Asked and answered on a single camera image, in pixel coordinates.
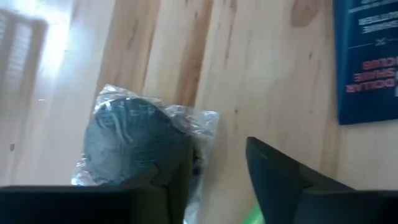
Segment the black plastic object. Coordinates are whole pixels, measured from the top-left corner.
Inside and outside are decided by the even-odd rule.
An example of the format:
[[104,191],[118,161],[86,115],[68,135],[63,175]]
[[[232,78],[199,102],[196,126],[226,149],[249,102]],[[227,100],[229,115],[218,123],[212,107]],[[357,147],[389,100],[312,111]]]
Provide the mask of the black plastic object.
[[118,185],[168,155],[187,136],[142,98],[106,102],[86,129],[86,166],[98,185]]
[[340,124],[398,118],[398,2],[333,3]]
[[188,198],[192,142],[118,186],[6,187],[0,189],[0,223],[181,224]]
[[256,138],[246,159],[267,224],[398,223],[396,191],[354,190]]

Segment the blue book cover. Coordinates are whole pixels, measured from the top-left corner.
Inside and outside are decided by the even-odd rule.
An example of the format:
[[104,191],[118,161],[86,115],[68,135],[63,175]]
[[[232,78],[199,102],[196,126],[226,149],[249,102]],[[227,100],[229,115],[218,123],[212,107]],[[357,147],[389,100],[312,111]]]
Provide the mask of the blue book cover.
[[398,0],[334,0],[338,119],[398,118]]

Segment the plastic bag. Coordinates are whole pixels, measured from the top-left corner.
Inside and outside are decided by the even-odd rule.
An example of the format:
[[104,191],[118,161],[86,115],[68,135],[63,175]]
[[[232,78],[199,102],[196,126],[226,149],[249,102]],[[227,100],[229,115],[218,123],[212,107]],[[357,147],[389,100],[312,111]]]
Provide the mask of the plastic bag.
[[[111,108],[112,115],[109,117],[103,117],[103,110]],[[129,117],[125,114],[135,115],[139,113],[140,119],[145,119],[145,122],[134,123],[129,121]],[[101,118],[100,125],[108,125],[113,127],[112,133],[103,132],[101,129],[100,141],[98,139],[92,139],[91,135],[98,135],[99,128],[98,117]],[[134,175],[134,173],[110,174],[109,170],[119,169],[124,170],[120,167],[109,166],[106,161],[114,159],[114,153],[120,153],[120,148],[123,148],[124,144],[137,144],[137,149],[140,147],[140,141],[146,136],[154,136],[153,141],[158,141],[161,138],[162,144],[167,144],[170,138],[182,138],[184,134],[188,134],[194,141],[195,155],[194,163],[192,167],[192,179],[190,180],[190,196],[188,205],[185,211],[185,223],[192,224],[196,223],[197,213],[200,205],[201,189],[203,181],[204,169],[208,164],[208,160],[213,149],[214,139],[219,119],[219,113],[214,111],[199,111],[193,108],[179,105],[165,106],[164,102],[157,98],[144,98],[136,95],[135,93],[119,88],[112,85],[106,85],[100,92],[96,99],[96,104],[93,112],[93,119],[86,130],[85,148],[81,155],[81,161],[78,162],[72,175],[72,185],[80,186],[95,186],[104,184],[118,184],[123,181],[123,178],[127,175]],[[137,124],[135,129],[129,129],[126,127],[127,124]],[[167,131],[167,139],[162,138],[165,131]],[[152,139],[146,139],[146,143],[152,141]],[[92,168],[89,169],[92,164],[91,151],[106,149],[106,152],[96,152],[104,157],[104,159],[96,158],[97,164],[95,164],[95,174],[92,172]],[[134,157],[139,154],[130,154],[124,157]],[[118,161],[117,164],[128,163],[130,161]],[[133,164],[136,168],[144,167],[145,164]]]

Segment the clear plastic bag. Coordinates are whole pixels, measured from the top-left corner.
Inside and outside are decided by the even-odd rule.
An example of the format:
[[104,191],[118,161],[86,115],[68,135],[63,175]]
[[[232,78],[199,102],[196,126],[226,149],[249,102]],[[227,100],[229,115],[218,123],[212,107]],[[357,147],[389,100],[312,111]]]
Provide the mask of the clear plastic bag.
[[[111,103],[114,103],[117,100],[133,98],[142,99],[146,102],[149,102],[151,106],[155,106],[156,109],[159,109],[159,111],[163,112],[168,118],[171,119],[172,126],[174,126],[174,128],[181,131],[181,133],[190,135],[193,139],[195,145],[195,160],[192,168],[193,176],[190,181],[190,197],[185,211],[184,221],[187,224],[196,223],[201,199],[203,173],[208,164],[211,150],[213,149],[220,114],[214,111],[195,110],[186,106],[165,106],[164,102],[160,99],[140,97],[137,94],[123,88],[106,85],[96,99],[93,112],[94,117],[98,115],[102,108],[110,106]],[[120,105],[117,105],[119,108],[121,108],[121,110],[125,110],[125,105],[123,103],[124,102],[122,102]],[[153,113],[154,110],[145,108],[145,112]],[[93,178],[93,176],[88,172],[87,162],[87,155],[85,155],[83,152],[81,155],[81,160],[78,162],[73,172],[72,185],[95,186],[109,181],[109,179],[104,180],[103,178],[101,180],[98,180],[98,178],[95,180],[95,177]]]

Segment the wooden surface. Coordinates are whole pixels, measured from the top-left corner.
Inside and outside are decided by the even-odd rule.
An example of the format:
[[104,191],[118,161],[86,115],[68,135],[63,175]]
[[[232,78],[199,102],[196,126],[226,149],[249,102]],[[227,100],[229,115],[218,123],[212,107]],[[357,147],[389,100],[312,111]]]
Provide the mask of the wooden surface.
[[[2,184],[69,184],[93,99],[110,83],[221,113],[201,223],[240,223],[254,205],[247,136],[352,187],[398,189],[398,122],[337,124],[329,0],[6,0],[0,7],[32,30],[19,81],[0,70]],[[10,50],[2,47],[3,65]]]

